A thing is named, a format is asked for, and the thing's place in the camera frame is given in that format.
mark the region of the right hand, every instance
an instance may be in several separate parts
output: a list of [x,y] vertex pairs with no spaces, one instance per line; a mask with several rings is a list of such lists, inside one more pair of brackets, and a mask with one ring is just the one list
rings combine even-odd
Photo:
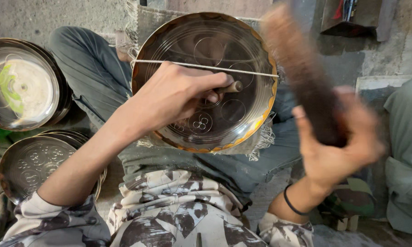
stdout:
[[141,134],[159,130],[192,116],[201,98],[217,102],[222,95],[212,89],[227,87],[232,82],[232,76],[223,72],[214,74],[207,70],[190,69],[164,62],[108,121],[114,128],[127,129],[125,133],[134,133],[137,129]]
[[360,102],[352,88],[339,87],[337,94],[345,108],[344,118],[350,131],[344,148],[319,143],[302,106],[293,109],[306,176],[316,188],[325,190],[377,161],[385,151],[376,134],[375,114]]

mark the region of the black wrist band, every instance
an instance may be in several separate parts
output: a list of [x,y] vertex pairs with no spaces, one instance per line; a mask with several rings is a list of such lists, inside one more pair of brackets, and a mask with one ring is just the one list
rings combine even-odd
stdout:
[[291,208],[291,210],[293,210],[293,212],[295,212],[296,214],[301,215],[301,216],[308,216],[308,215],[310,214],[310,212],[308,212],[308,213],[302,213],[302,212],[298,211],[296,208],[294,208],[294,207],[291,205],[291,203],[290,203],[290,201],[288,200],[288,197],[287,197],[287,189],[288,189],[288,187],[290,187],[290,186],[291,186],[291,185],[288,185],[288,186],[284,189],[284,199],[286,200],[286,203],[289,205],[289,207]]

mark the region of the leg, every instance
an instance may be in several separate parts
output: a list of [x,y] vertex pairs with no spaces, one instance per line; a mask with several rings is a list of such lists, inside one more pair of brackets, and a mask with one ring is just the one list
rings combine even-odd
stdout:
[[388,98],[385,109],[393,154],[386,161],[388,219],[396,230],[412,233],[412,80]]
[[101,127],[130,94],[130,65],[118,59],[106,40],[84,28],[55,29],[49,46],[74,101]]

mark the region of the wooden block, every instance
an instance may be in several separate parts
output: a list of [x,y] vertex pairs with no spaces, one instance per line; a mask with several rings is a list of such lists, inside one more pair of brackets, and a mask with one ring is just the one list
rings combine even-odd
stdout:
[[344,218],[343,222],[341,220],[337,221],[337,231],[345,231],[348,225],[348,218]]
[[347,229],[352,232],[357,231],[357,226],[358,226],[358,215],[354,215],[351,218],[348,219],[348,226]]

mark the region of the stack of plates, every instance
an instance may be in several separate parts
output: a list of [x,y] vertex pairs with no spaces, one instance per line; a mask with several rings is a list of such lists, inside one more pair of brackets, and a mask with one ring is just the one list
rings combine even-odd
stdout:
[[[77,149],[88,137],[71,130],[51,130],[14,143],[0,161],[0,183],[8,198],[20,204]],[[93,188],[98,198],[107,169]]]
[[0,128],[50,126],[70,107],[71,89],[49,52],[27,41],[0,39]]

